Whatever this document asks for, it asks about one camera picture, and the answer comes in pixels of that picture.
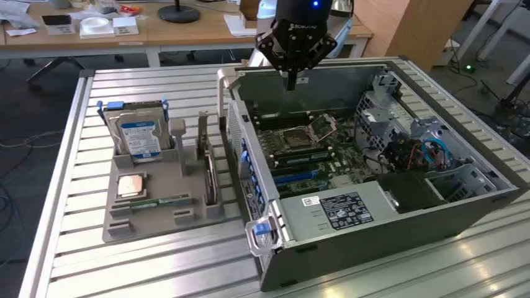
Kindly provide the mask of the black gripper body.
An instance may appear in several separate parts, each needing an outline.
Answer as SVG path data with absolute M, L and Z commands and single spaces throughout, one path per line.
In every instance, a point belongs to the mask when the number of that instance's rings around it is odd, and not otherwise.
M 287 66 L 291 69 L 291 56 L 295 43 L 307 35 L 320 39 L 328 33 L 327 20 L 331 11 L 330 1 L 276 2 L 274 36 L 287 54 Z

